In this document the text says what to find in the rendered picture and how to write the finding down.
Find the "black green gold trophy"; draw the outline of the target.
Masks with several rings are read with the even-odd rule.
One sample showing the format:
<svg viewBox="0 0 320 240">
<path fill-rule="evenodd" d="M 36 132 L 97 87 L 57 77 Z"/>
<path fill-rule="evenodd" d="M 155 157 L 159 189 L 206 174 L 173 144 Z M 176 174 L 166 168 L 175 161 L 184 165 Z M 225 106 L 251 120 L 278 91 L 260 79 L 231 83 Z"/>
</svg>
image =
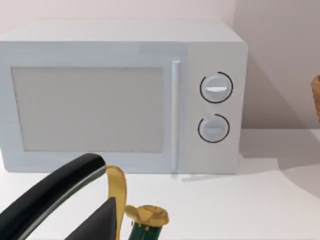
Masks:
<svg viewBox="0 0 320 240">
<path fill-rule="evenodd" d="M 121 240 L 124 216 L 131 219 L 128 240 L 159 240 L 169 223 L 168 212 L 156 205 L 127 204 L 123 170 L 96 153 L 85 153 L 43 178 L 0 213 L 0 240 L 26 240 L 60 205 L 99 177 L 107 177 L 107 199 L 115 198 L 116 238 Z"/>
</svg>

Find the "woven brown basket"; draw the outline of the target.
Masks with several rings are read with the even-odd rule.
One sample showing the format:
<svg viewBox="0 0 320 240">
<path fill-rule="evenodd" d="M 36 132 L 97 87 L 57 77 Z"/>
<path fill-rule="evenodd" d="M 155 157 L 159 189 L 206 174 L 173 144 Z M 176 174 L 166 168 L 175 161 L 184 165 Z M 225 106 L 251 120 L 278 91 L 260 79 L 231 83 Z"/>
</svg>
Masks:
<svg viewBox="0 0 320 240">
<path fill-rule="evenodd" d="M 317 120 L 320 123 L 320 74 L 311 81 L 311 90 Z"/>
</svg>

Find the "large round microwave knob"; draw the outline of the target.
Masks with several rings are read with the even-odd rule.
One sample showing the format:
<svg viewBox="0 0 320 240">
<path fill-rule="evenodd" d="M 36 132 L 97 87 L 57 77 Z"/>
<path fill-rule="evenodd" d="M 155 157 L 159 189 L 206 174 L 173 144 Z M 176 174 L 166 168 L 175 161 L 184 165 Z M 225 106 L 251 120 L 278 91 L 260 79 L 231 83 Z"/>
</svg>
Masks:
<svg viewBox="0 0 320 240">
<path fill-rule="evenodd" d="M 220 104 L 230 98 L 233 93 L 234 83 L 229 75 L 217 72 L 214 75 L 205 76 L 199 85 L 202 98 L 208 103 Z"/>
</svg>

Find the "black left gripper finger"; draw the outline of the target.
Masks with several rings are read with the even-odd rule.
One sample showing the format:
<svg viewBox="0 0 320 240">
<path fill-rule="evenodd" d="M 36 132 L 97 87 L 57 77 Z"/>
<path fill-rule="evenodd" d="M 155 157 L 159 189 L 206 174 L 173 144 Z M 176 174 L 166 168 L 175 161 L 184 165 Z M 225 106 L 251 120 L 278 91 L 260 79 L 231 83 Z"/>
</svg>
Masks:
<svg viewBox="0 0 320 240">
<path fill-rule="evenodd" d="M 116 199 L 110 197 L 64 240 L 116 240 Z"/>
</svg>

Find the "small round microwave knob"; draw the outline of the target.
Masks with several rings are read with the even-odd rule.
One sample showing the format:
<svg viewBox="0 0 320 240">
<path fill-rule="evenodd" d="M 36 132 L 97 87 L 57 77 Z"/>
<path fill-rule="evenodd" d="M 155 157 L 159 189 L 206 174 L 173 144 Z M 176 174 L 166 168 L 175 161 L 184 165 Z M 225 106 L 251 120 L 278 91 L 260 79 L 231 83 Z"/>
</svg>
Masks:
<svg viewBox="0 0 320 240">
<path fill-rule="evenodd" d="M 226 117 L 215 113 L 209 118 L 202 118 L 197 126 L 199 137 L 210 144 L 222 142 L 230 133 L 230 123 Z"/>
</svg>

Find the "pale microwave oven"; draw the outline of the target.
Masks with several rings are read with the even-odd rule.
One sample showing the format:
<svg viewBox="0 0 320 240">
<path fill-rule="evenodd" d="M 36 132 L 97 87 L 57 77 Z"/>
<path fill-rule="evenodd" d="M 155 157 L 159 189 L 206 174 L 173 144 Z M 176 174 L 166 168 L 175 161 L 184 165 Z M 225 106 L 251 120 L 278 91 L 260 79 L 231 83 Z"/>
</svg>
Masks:
<svg viewBox="0 0 320 240">
<path fill-rule="evenodd" d="M 47 19 L 0 34 L 2 41 L 162 42 L 185 44 L 188 57 L 181 113 L 179 174 L 233 174 L 237 169 L 242 125 L 248 45 L 231 28 L 214 19 Z M 233 92 L 226 101 L 209 103 L 200 94 L 204 77 L 229 75 Z M 198 134 L 202 118 L 220 114 L 230 132 L 208 143 Z"/>
</svg>

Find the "pale microwave door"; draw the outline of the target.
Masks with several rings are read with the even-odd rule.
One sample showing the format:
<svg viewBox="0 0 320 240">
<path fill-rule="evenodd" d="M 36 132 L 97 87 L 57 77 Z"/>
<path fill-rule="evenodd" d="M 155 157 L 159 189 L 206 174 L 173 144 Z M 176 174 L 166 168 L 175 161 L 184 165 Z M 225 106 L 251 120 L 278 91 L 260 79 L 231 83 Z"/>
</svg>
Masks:
<svg viewBox="0 0 320 240">
<path fill-rule="evenodd" d="M 6 170 L 178 170 L 187 47 L 177 42 L 0 41 Z"/>
</svg>

